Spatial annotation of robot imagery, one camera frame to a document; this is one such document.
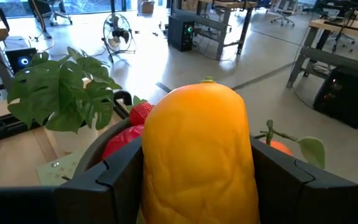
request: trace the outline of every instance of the electric fan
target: electric fan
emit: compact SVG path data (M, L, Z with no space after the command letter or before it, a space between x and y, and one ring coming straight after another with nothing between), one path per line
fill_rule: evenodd
M131 27L128 20L120 14L112 13L104 21L102 41L109 52L111 63L114 63L112 56L116 54L135 53L135 50L129 49L132 41L135 43Z

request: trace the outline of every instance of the red vegetable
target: red vegetable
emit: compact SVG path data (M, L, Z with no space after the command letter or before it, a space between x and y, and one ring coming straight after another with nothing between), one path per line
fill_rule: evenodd
M144 124L147 115L150 113L150 111L152 111L153 107L154 106L148 102L135 105L129 113L129 120L131 121L131 124L133 126Z
M102 160L109 157L111 154L115 153L122 146L125 146L127 143L131 142L135 138L139 137L143 132L143 124L132 126L121 131L118 135L114 136L107 143L104 148L104 152L102 155Z

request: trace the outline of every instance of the gray concrete floor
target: gray concrete floor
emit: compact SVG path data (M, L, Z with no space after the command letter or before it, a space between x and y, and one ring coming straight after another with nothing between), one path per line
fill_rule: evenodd
M136 12L122 14L128 18L132 30L140 31L140 34L134 34L136 54L115 57L111 67L111 76L124 89L156 103L167 94L167 88L172 90L212 76L218 83L235 87L244 98L251 133L257 134L265 129L266 120L273 119L276 128L282 132L296 137L320 138L326 147L326 170L358 183L358 130L307 106L312 104L322 80L316 77L299 78L295 83L299 97L293 90L285 88L291 63L305 36L311 14L293 16L295 27L281 27L279 23L270 23L273 16L266 15L265 10L258 10L252 16L242 54L236 57L236 47L228 47L224 49L224 60L220 62L207 58L214 57L217 46L208 39L196 38L200 51L205 52L207 57L196 52L181 53L169 47L158 29L160 21L167 21L166 10L156 10L152 17L137 17ZM51 56L58 60L70 45L90 55L100 54L97 58L108 61L101 41L103 21L107 15L73 16L72 26L68 25L68 21L60 20L59 26L48 27L54 41L49 50ZM227 35L228 40L239 37L244 16L245 12L237 16L232 14L233 30ZM40 34L34 18L11 19L9 24L10 36L27 38ZM356 41L355 46L338 47L337 53L358 58L358 39ZM52 44L42 38L39 42L30 43L38 50ZM7 41L9 48L18 44L17 40ZM329 43L325 49L330 51ZM304 159L296 144L283 142L291 148L295 157Z

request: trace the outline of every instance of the fan stand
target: fan stand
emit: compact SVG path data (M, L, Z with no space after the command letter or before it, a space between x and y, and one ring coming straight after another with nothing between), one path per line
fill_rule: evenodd
M109 59L111 63L114 63L114 60L112 59L112 56L115 56L117 54L122 54L122 53L127 53L127 54L134 54L135 50L117 50L117 51L112 51L110 49L109 44L107 43L107 40L105 38L102 38L102 41L104 43L104 46L107 49L107 52L109 53Z

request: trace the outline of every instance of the yellow squash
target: yellow squash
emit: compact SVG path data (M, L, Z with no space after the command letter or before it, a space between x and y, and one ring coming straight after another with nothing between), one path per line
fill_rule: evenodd
M183 86L143 130L142 213L147 224L259 223L243 99L213 83Z

